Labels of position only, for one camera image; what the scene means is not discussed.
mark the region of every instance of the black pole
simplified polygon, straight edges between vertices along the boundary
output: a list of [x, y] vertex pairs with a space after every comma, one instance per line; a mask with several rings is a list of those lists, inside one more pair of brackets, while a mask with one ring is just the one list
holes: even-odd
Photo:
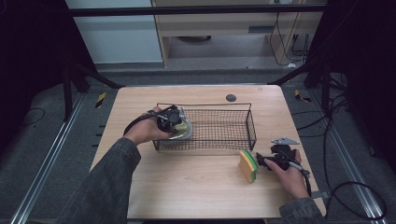
[[118, 7], [118, 8], [72, 8], [48, 10], [48, 15], [68, 17], [144, 16], [176, 14], [224, 14], [224, 13], [268, 13], [268, 12], [318, 12], [325, 11], [326, 4], [309, 5], [242, 5], [242, 6], [199, 6], [199, 7]]

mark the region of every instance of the jacket sleeve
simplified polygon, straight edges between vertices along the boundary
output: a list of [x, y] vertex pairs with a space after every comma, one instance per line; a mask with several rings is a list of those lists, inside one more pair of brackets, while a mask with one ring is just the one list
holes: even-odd
[[127, 223], [132, 174], [141, 156], [119, 139], [69, 199], [56, 223]]
[[304, 198], [293, 200], [279, 208], [282, 222], [285, 224], [321, 224], [327, 223], [314, 200]]

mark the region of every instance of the metal bar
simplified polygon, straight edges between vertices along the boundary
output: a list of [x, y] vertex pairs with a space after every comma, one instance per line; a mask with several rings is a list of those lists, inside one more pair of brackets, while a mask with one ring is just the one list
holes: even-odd
[[74, 111], [70, 116], [70, 119], [68, 121], [65, 121], [64, 124], [61, 127], [61, 130], [58, 132], [58, 135], [56, 136], [54, 142], [52, 143], [51, 148], [49, 149], [49, 152], [44, 159], [40, 170], [38, 171], [37, 175], [35, 176], [35, 179], [30, 186], [29, 190], [27, 191], [26, 195], [24, 196], [20, 206], [18, 207], [17, 211], [13, 215], [11, 219], [11, 224], [23, 224], [26, 222], [27, 218], [30, 215], [30, 212], [32, 211], [33, 206], [35, 205], [35, 201], [38, 198], [38, 195], [40, 194], [48, 175], [50, 174], [50, 171], [52, 169], [53, 164], [56, 161], [56, 158], [58, 157], [59, 152], [61, 151], [61, 148], [64, 144], [64, 141], [66, 139], [66, 136], [70, 132], [70, 129], [76, 119], [76, 116], [78, 114], [78, 111], [80, 110], [81, 103], [84, 99], [85, 93], [79, 93], [78, 98], [76, 99], [76, 102], [74, 104]]
[[[321, 109], [321, 106], [319, 105], [319, 96], [316, 94], [315, 91], [309, 91], [310, 94], [313, 96], [313, 102], [316, 104], [317, 108], [319, 109], [321, 116], [324, 116], [324, 113]], [[357, 181], [361, 182], [363, 184], [366, 184], [363, 175], [361, 174], [361, 171], [359, 170], [358, 166], [356, 163], [352, 160], [350, 157], [347, 147], [344, 145], [343, 140], [339, 133], [337, 132], [335, 128], [335, 124], [332, 125], [332, 128], [329, 131], [330, 137], [332, 139], [332, 143], [334, 146], [335, 151], [337, 152], [338, 157], [340, 158], [341, 163], [344, 166], [344, 169], [346, 170], [346, 174], [349, 177], [349, 180], [351, 181]], [[373, 193], [364, 187], [360, 186], [354, 186], [354, 190], [356, 194], [358, 195], [361, 205], [364, 208], [364, 211], [366, 212], [368, 217], [380, 217], [383, 213], [378, 205]], [[387, 224], [387, 220], [385, 218], [378, 220], [378, 221], [372, 221], [373, 224]]]
[[49, 10], [45, 14], [68, 17], [144, 16], [176, 14], [223, 14], [263, 12], [318, 12], [325, 11], [326, 4], [287, 5], [241, 5], [241, 6], [197, 6], [197, 7], [118, 7], [118, 8], [71, 8]]

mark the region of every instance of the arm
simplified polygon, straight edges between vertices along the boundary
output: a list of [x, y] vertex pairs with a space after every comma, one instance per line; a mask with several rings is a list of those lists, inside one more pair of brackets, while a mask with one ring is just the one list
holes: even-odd
[[[296, 153], [296, 160], [301, 161], [299, 151]], [[314, 200], [309, 197], [300, 171], [294, 167], [284, 171], [269, 160], [266, 160], [265, 163], [275, 172], [281, 185], [293, 199], [279, 208], [283, 223], [326, 223], [326, 219], [321, 215]]]
[[136, 146], [169, 135], [154, 118], [138, 122], [90, 171], [56, 223], [127, 223], [132, 174], [141, 159]]

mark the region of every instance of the wire basket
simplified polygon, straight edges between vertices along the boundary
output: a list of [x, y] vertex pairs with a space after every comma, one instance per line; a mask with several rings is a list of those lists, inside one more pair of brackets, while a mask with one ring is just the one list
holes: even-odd
[[[170, 104], [158, 104], [165, 108]], [[183, 106], [192, 124], [192, 136], [187, 140], [153, 140], [156, 150], [186, 150], [196, 148], [250, 149], [256, 144], [251, 104], [177, 105]]]

